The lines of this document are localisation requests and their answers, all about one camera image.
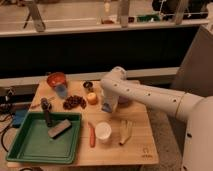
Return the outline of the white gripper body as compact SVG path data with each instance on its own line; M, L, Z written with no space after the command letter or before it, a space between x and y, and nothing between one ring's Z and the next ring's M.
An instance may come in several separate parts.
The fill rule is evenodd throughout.
M119 96L112 91L104 90L102 93L102 105L104 103L109 104L111 108L111 113L113 113L117 109Z

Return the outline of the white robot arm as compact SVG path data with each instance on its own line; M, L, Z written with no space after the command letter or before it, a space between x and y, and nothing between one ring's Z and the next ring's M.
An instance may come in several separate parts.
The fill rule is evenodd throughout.
M126 80L126 71L119 66L105 74L100 85L105 112L112 113L124 97L186 122L181 171L213 171L213 96L135 84Z

